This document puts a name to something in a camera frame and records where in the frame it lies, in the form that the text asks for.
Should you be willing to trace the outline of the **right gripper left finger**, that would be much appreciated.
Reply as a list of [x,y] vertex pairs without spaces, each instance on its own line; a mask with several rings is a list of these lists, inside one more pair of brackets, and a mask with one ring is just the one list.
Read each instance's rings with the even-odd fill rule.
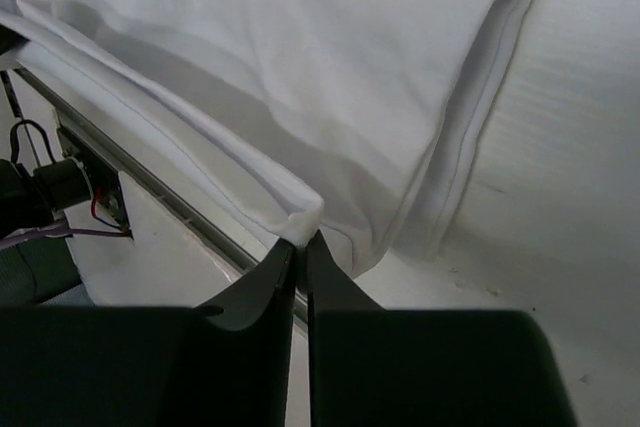
[[1,312],[5,426],[281,426],[294,248],[193,307]]

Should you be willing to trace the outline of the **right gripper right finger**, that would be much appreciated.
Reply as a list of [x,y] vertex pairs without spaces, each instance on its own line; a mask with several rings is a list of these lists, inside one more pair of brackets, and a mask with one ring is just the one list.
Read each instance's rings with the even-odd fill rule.
[[389,310],[316,235],[306,251],[315,426],[573,426],[550,344],[517,310]]

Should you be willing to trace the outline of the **white skirt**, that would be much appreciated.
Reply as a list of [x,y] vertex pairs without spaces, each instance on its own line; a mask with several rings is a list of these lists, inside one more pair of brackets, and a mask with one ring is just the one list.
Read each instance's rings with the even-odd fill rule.
[[433,251],[532,0],[1,0],[24,64],[254,235],[357,276]]

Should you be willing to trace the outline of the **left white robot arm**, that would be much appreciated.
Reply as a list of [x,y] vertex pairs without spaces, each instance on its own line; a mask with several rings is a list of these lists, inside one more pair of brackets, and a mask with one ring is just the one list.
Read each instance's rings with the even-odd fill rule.
[[[32,126],[41,135],[50,163],[28,171],[19,162],[18,129]],[[55,214],[93,198],[93,187],[84,165],[73,157],[54,158],[44,128],[30,119],[9,131],[10,158],[1,161],[1,238],[21,229],[48,227]]]

